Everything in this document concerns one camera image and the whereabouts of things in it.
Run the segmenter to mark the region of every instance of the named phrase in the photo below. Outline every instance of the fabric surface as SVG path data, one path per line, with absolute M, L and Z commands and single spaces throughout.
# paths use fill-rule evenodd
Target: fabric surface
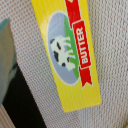
M 48 128 L 124 128 L 128 124 L 128 1 L 88 0 L 102 104 L 64 113 L 30 0 L 0 1 L 11 20 L 18 64 Z
M 0 106 L 0 128 L 15 128 L 3 105 Z

